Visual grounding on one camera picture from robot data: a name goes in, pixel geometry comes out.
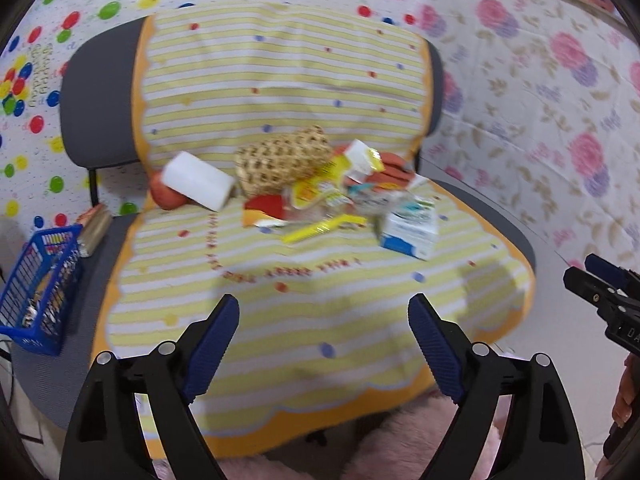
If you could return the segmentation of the person's right hand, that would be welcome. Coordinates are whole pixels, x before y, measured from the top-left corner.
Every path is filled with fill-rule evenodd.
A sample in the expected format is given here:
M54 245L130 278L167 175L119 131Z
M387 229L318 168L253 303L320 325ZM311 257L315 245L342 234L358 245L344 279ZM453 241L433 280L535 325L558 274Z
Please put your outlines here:
M603 445L597 479L639 478L639 358L632 353L625 360L612 417L614 425Z

